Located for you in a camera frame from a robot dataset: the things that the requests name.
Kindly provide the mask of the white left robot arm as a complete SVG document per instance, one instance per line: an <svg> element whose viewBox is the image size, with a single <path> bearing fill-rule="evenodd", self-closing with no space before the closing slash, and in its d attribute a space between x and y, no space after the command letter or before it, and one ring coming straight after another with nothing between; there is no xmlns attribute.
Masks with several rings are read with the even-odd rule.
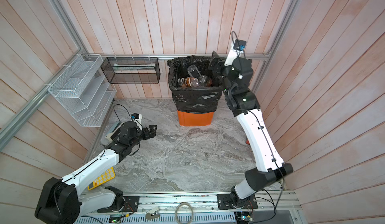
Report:
<svg viewBox="0 0 385 224"><path fill-rule="evenodd" d="M142 140L154 138L156 131L157 125L142 127L136 121L122 123L99 155L70 174L45 182L35 218L46 224L72 224L79 217L100 209L122 212L126 205L121 190L108 186L98 192L83 192L108 169L134 155L133 148L139 147Z"/></svg>

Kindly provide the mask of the small brown tea bottle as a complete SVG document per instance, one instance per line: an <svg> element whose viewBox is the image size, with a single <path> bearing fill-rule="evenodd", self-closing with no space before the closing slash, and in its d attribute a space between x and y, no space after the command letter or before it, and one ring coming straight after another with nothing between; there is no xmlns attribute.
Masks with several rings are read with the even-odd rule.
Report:
<svg viewBox="0 0 385 224"><path fill-rule="evenodd" d="M198 79L195 77L179 78L177 83L182 88L196 88L200 86Z"/></svg>

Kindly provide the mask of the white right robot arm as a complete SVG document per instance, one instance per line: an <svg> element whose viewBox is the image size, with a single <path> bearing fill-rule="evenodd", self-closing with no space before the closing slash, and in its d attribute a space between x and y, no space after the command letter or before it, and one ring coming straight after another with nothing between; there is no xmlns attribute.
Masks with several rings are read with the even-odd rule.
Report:
<svg viewBox="0 0 385 224"><path fill-rule="evenodd" d="M221 81L227 105L246 133L256 162L256 167L246 171L244 180L229 194L218 196L219 208L251 207L255 193L284 180L293 172L293 167L284 162L276 150L257 97L249 89L253 75L251 59L232 53L224 58L213 52L208 69Z"/></svg>

